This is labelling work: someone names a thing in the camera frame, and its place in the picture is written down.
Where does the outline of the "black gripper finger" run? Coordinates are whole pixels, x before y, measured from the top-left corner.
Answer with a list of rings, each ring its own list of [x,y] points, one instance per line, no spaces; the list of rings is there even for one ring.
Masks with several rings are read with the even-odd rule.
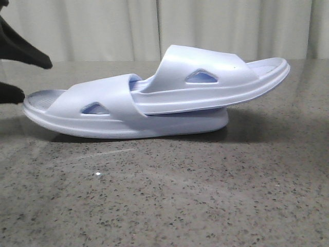
[[[43,69],[52,68],[50,58],[23,39],[2,17],[1,59],[20,61]]]
[[[19,104],[25,99],[23,90],[17,86],[0,82],[0,104]]]

